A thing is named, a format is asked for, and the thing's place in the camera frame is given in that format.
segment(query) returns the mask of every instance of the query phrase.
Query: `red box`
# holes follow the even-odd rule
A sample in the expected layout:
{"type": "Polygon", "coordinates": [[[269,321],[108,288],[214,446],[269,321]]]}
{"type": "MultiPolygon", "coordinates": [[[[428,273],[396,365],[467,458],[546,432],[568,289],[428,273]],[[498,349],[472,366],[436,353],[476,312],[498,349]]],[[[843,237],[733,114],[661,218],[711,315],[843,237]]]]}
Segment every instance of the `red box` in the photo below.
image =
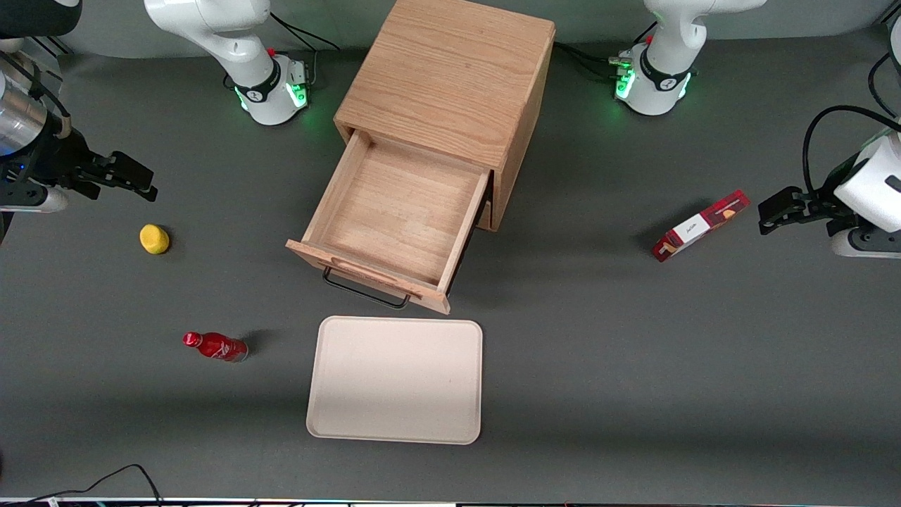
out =
{"type": "Polygon", "coordinates": [[[671,228],[654,245],[654,257],[657,257],[660,262],[666,261],[707,233],[725,224],[750,205],[751,201],[748,196],[744,195],[741,190],[735,190],[725,198],[716,201],[711,207],[671,228]]]}

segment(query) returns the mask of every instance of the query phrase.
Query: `wood grain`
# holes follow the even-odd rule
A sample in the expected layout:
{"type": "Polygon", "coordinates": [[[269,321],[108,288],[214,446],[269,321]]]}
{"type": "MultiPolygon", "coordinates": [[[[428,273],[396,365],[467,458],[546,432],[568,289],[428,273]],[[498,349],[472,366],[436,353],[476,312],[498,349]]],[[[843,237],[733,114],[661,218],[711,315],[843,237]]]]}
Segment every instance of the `wood grain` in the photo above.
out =
{"type": "Polygon", "coordinates": [[[307,227],[288,247],[380,286],[446,306],[489,170],[356,131],[307,227]]]}
{"type": "Polygon", "coordinates": [[[523,165],[526,149],[532,140],[532,132],[538,122],[538,115],[542,110],[542,97],[544,97],[544,83],[548,77],[548,67],[551,63],[551,49],[553,40],[548,42],[544,49],[542,64],[535,70],[532,91],[529,100],[523,106],[523,112],[519,116],[519,125],[516,134],[510,141],[510,149],[507,151],[504,166],[495,174],[494,198],[491,202],[491,225],[488,230],[496,232],[501,225],[507,203],[513,192],[513,185],[519,175],[519,169],[523,165]]]}
{"type": "Polygon", "coordinates": [[[335,122],[500,169],[553,33],[462,0],[397,0],[335,122]]]}
{"type": "Polygon", "coordinates": [[[337,253],[312,244],[288,240],[285,246],[317,269],[332,267],[332,274],[345,280],[353,281],[372,290],[385,292],[395,298],[402,299],[409,295],[410,301],[448,315],[451,305],[447,295],[434,288],[409,280],[399,273],[379,272],[376,276],[368,275],[370,268],[365,262],[354,259],[351,255],[337,253]]]}

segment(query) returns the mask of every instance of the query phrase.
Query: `drawer handle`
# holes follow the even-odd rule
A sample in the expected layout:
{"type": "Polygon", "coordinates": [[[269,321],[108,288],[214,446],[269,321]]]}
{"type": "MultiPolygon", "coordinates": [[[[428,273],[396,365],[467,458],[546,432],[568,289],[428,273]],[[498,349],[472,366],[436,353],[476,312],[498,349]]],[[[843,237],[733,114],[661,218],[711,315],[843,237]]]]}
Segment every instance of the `drawer handle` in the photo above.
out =
{"type": "Polygon", "coordinates": [[[410,302],[410,295],[409,295],[409,294],[405,294],[405,295],[404,295],[404,300],[402,300],[401,302],[399,302],[399,303],[392,303],[391,301],[383,300],[383,299],[381,299],[381,298],[378,297],[378,296],[373,296],[373,295],[371,295],[371,294],[367,294],[366,292],[361,292],[361,291],[359,291],[359,290],[354,289],[353,287],[348,287],[347,285],[344,285],[344,284],[342,284],[342,283],[340,283],[340,282],[338,282],[338,281],[330,280],[330,279],[329,279],[329,274],[331,274],[331,273],[332,273],[332,267],[331,267],[331,266],[325,266],[325,269],[323,269],[323,280],[325,281],[325,283],[328,283],[329,285],[331,285],[332,287],[334,287],[334,288],[336,288],[336,289],[346,290],[347,292],[350,292],[350,293],[352,293],[352,294],[356,294],[356,295],[360,296],[361,298],[365,298],[365,299],[367,299],[367,300],[376,302],[376,303],[378,303],[378,304],[380,304],[380,305],[387,306],[387,307],[389,307],[389,308],[391,308],[391,309],[402,309],[403,307],[406,306],[406,303],[410,302]]]}

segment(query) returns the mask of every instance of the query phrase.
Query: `red plastic bottle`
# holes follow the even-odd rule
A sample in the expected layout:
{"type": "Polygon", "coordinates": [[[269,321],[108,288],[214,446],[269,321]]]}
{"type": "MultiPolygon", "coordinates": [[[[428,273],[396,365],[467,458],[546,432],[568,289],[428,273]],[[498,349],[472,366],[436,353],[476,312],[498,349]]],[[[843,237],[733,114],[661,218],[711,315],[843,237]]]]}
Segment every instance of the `red plastic bottle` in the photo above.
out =
{"type": "Polygon", "coordinates": [[[213,359],[222,359],[229,363],[239,363],[247,359],[247,344],[219,333],[185,333],[181,339],[185,345],[196,348],[200,354],[213,359]]]}

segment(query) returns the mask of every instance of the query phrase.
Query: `white tray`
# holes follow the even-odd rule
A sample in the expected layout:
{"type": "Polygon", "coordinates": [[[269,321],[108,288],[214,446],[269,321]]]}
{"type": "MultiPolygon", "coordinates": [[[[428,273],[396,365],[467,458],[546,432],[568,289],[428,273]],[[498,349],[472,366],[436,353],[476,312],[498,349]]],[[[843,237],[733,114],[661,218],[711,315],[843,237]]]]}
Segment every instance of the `white tray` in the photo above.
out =
{"type": "Polygon", "coordinates": [[[471,320],[329,317],[306,428],[318,438],[471,444],[481,430],[482,328],[471,320]]]}

